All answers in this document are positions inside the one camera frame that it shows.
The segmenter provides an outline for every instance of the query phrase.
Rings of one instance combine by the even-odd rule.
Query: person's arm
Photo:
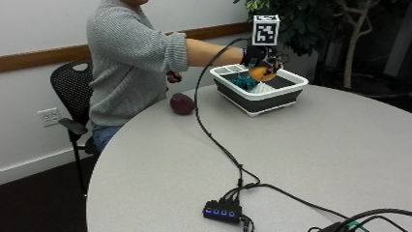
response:
[[[188,66],[190,67],[204,67],[218,51],[225,47],[224,45],[217,45],[192,39],[185,40],[185,46],[188,52]],[[212,65],[216,67],[238,64],[242,58],[244,50],[238,47],[230,46],[214,60]]]

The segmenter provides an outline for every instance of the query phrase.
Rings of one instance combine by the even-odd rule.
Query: dish rack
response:
[[[217,91],[249,117],[293,105],[304,86],[309,83],[306,78],[280,69],[273,79],[258,82],[256,87],[246,91],[230,82],[233,78],[248,75],[245,66],[221,66],[210,69],[209,72],[213,75]]]

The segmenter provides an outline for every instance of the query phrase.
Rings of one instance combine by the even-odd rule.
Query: gray sweater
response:
[[[88,21],[92,122],[121,126],[166,97],[166,72],[188,70],[184,39],[153,30],[141,9],[101,0]]]

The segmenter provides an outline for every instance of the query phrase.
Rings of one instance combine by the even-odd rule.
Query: electrical outlet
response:
[[[44,127],[48,127],[58,123],[60,113],[56,108],[38,111],[37,114],[40,115]]]

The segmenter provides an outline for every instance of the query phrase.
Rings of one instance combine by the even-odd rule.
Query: wooden chair rail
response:
[[[205,40],[236,35],[249,31],[250,25],[246,22],[240,22],[206,28],[190,29],[181,32],[184,32],[186,37],[190,39]],[[90,58],[90,52],[86,44],[0,56],[0,72],[26,69],[86,58]]]

